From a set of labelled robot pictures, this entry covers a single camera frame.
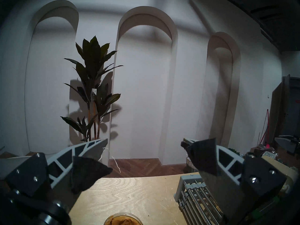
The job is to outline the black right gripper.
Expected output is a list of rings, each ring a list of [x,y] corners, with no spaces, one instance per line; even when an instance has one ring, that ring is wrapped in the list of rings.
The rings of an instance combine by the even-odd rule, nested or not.
[[[300,153],[300,138],[296,135],[280,135],[275,137],[276,143],[284,148],[290,155],[295,155]]]

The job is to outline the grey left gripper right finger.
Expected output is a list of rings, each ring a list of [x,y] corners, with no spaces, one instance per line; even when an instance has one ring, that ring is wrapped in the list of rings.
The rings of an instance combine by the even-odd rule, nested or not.
[[[243,221],[275,198],[287,177],[254,154],[244,158],[216,144],[216,139],[181,141],[208,191],[222,212],[222,221]]]

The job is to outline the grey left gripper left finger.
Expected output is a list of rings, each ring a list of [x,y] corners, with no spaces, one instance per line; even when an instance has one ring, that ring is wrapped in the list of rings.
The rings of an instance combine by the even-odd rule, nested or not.
[[[9,187],[27,197],[60,201],[72,209],[80,194],[109,175],[112,168],[100,162],[108,139],[97,139],[63,149],[56,154],[5,159]]]

